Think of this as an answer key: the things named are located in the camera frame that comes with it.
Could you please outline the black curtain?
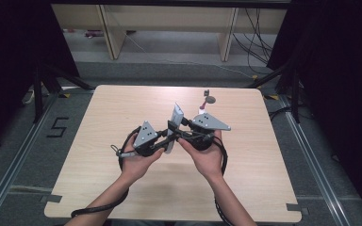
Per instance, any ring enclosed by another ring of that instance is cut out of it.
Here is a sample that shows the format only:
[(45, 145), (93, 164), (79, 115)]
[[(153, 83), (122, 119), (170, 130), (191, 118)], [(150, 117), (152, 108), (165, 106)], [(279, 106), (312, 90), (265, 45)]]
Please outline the black curtain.
[(50, 0), (0, 0), (0, 134), (39, 65), (79, 75)]
[(362, 198), (362, 0), (291, 0), (268, 67), (276, 69), (310, 21), (325, 11), (321, 29), (299, 57), (311, 110)]

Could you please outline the grey tape piece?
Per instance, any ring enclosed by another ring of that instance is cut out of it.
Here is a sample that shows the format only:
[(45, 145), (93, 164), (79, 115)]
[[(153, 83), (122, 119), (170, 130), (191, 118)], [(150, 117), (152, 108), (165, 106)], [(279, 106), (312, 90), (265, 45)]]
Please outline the grey tape piece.
[(288, 211), (295, 211), (295, 212), (300, 212), (302, 215), (304, 216), (308, 216), (309, 215), (309, 210), (308, 208), (303, 208), (301, 205), (299, 204), (295, 204), (295, 203), (286, 203), (286, 207)]
[(40, 202), (47, 203), (47, 202), (55, 202), (60, 203), (62, 197), (59, 195), (44, 195), (41, 197)]

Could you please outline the white toothpaste tube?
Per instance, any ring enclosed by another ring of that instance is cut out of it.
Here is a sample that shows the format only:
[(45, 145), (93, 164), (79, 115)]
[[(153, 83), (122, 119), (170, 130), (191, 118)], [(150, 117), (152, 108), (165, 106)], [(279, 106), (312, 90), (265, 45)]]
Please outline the white toothpaste tube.
[[(179, 127), (183, 117), (184, 117), (184, 112), (182, 111), (182, 109), (178, 105), (178, 103), (175, 103), (174, 108), (173, 108), (173, 114), (171, 116), (171, 121), (175, 123), (176, 127)], [(168, 144), (168, 147), (167, 147), (167, 150), (165, 151), (165, 153), (170, 153), (172, 151), (173, 144), (174, 144), (174, 141), (171, 141)]]

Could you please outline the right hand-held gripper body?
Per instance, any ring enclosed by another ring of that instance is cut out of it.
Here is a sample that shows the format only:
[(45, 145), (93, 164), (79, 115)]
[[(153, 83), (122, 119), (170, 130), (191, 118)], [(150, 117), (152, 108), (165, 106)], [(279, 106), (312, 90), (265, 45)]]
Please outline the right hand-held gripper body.
[(192, 132), (191, 145), (198, 151), (204, 151), (211, 146), (216, 130), (231, 130), (229, 125), (208, 113), (195, 116), (189, 122), (189, 128)]

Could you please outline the person's right hand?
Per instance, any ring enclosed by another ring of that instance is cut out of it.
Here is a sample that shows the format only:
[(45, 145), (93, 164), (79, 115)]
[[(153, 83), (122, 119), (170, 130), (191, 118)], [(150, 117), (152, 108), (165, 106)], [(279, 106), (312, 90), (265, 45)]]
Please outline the person's right hand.
[(222, 178), (222, 151), (218, 145), (212, 143), (206, 150), (198, 151), (188, 141), (181, 137), (177, 142), (190, 155), (196, 169), (209, 182)]

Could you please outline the black metal stand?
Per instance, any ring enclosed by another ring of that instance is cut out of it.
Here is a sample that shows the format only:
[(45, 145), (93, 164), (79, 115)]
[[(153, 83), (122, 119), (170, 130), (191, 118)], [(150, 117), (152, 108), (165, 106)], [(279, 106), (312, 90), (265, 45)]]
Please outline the black metal stand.
[(72, 84), (84, 90), (94, 90), (94, 86), (82, 81), (79, 74), (66, 73), (59, 67), (49, 65), (47, 63), (38, 63), (34, 71), (34, 103), (35, 103), (35, 117), (34, 123), (38, 122), (43, 113), (42, 103), (42, 87), (46, 87), (50, 94), (59, 94), (62, 87), (58, 82), (58, 78), (62, 77)]
[(277, 93), (286, 93), (288, 90), (291, 91), (291, 114), (292, 118), (299, 123), (299, 74), (295, 67), (290, 63), (286, 63), (280, 68), (276, 69), (272, 73), (265, 75), (262, 78), (254, 81), (254, 83), (247, 85), (247, 89), (256, 89), (261, 85), (271, 81), (275, 77), (280, 75), (278, 83), (276, 85)]

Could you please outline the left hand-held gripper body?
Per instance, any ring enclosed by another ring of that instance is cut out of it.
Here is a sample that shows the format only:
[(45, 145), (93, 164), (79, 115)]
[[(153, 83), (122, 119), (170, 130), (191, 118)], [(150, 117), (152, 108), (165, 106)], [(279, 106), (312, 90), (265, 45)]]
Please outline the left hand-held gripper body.
[(157, 132), (149, 121), (144, 121), (135, 138), (133, 147), (139, 155), (150, 156), (154, 152), (152, 146), (155, 144), (156, 139)]

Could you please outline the aluminium floor rail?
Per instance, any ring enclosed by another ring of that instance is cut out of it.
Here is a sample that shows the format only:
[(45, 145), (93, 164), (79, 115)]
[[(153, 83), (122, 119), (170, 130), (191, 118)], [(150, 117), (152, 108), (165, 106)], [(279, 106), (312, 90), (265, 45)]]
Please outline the aluminium floor rail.
[(57, 93), (50, 94), (47, 97), (46, 102), (42, 108), (42, 113), (41, 113), (40, 117), (30, 127), (30, 129), (25, 137), (25, 140), (23, 141), (23, 143), (20, 146), (17, 153), (14, 155), (14, 158), (10, 162), (8, 169), (6, 170), (2, 179), (0, 180), (0, 207), (9, 192), (9, 189), (10, 189), (13, 181), (17, 177), (21, 167), (23, 166), (26, 158), (28, 157), (28, 155), (31, 151), (31, 148), (34, 145), (34, 143), (41, 131), (41, 128), (42, 128), (53, 104), (56, 102), (57, 98), (58, 98)]
[(286, 118), (336, 225), (352, 226), (351, 222), (347, 218), (346, 211), (344, 210), (342, 203), (338, 199), (335, 190), (331, 187), (331, 184), (313, 151), (301, 124), (297, 122), (294, 116), (289, 112), (286, 114)]

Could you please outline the person's left hand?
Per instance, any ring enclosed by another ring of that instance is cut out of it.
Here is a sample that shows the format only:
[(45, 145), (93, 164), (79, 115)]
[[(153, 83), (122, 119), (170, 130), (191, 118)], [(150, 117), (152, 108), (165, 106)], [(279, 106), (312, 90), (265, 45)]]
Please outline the person's left hand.
[(150, 156), (134, 155), (126, 157), (123, 160), (123, 169), (120, 178), (129, 184), (135, 183), (156, 162), (164, 153), (164, 149), (160, 148)]

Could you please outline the light wooden desk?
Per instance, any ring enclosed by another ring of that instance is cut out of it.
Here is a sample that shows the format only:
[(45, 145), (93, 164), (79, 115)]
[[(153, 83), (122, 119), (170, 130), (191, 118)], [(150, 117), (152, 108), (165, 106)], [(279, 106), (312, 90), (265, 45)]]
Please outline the light wooden desk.
[(269, 8), (54, 4), (52, 9), (62, 28), (101, 30), (112, 59), (119, 57), (127, 30), (144, 30), (215, 33), (226, 61), (234, 33), (275, 35), (286, 15), (283, 9)]

